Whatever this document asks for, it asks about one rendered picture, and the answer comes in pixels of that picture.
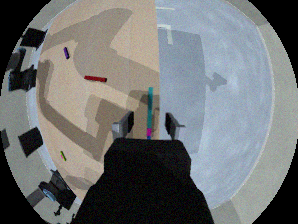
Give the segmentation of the turquoise rod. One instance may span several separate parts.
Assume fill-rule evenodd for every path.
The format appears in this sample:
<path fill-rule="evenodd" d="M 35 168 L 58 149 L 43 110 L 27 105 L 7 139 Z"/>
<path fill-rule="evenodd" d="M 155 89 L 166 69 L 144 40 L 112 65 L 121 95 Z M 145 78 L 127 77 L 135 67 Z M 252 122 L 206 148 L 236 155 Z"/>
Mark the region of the turquoise rod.
<path fill-rule="evenodd" d="M 148 97 L 148 128 L 152 128 L 152 104 L 153 104 L 153 88 L 149 87 Z"/>

